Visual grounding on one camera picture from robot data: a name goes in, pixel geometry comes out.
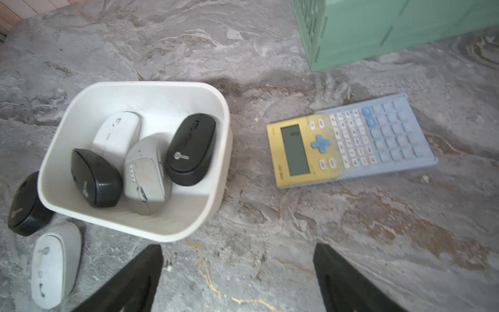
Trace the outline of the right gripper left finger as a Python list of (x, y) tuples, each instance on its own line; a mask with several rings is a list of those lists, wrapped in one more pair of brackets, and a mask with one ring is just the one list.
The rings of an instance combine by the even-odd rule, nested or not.
[(162, 273), (161, 246), (151, 244), (75, 311), (151, 311)]

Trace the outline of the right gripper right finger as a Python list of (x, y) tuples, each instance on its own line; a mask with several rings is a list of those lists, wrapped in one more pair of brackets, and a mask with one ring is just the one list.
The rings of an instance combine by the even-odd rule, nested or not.
[(313, 263), (327, 312), (405, 310), (329, 245), (316, 244)]

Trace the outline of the black ribbed mouse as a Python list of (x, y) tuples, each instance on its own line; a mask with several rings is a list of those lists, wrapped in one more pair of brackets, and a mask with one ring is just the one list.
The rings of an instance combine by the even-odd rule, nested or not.
[(115, 207), (122, 195), (122, 176), (99, 154), (75, 148), (71, 153), (71, 175), (86, 202), (93, 208)]

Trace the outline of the white grey mouse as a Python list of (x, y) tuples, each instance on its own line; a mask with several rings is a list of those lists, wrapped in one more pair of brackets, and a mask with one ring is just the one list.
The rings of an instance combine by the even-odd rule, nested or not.
[(132, 210), (150, 215), (170, 199), (172, 181), (165, 171), (168, 142), (162, 133), (140, 139), (126, 155), (123, 192)]

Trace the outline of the white plastic storage box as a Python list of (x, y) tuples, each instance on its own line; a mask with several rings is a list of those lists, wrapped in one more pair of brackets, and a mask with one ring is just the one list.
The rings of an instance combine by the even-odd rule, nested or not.
[(172, 243), (220, 208), (232, 147), (227, 101), (206, 83), (96, 83), (66, 109), (38, 195), (56, 213)]

